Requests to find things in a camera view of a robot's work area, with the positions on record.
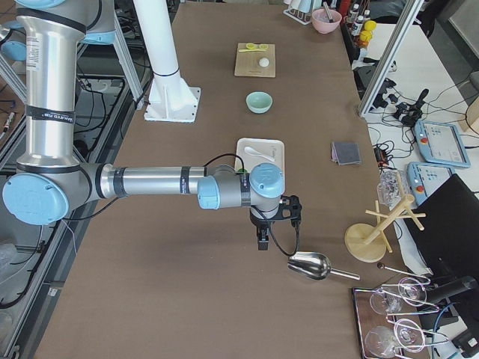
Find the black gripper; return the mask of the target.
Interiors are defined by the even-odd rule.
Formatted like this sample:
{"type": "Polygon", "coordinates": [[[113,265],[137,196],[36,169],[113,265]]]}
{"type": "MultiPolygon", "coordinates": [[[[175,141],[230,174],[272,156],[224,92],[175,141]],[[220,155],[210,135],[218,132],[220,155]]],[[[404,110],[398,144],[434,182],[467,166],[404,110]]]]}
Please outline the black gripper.
{"type": "Polygon", "coordinates": [[[274,221],[280,220],[280,210],[278,210],[272,217],[267,217],[266,213],[259,210],[256,206],[250,207],[250,221],[257,228],[257,249],[259,251],[267,251],[269,249],[270,225],[274,221]]]}

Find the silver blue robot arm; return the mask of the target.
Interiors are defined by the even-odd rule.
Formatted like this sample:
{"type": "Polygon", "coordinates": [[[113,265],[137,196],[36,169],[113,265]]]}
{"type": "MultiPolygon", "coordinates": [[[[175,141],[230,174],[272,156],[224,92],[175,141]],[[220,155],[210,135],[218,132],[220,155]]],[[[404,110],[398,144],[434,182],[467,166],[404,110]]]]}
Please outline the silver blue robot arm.
{"type": "Polygon", "coordinates": [[[16,9],[26,31],[26,148],[2,192],[11,214],[44,225],[101,198],[196,194],[204,209],[249,208],[258,247],[267,249],[284,199],[284,175],[274,164],[249,172],[227,165],[117,168],[73,156],[77,46],[115,41],[112,1],[18,1],[16,9]]]}

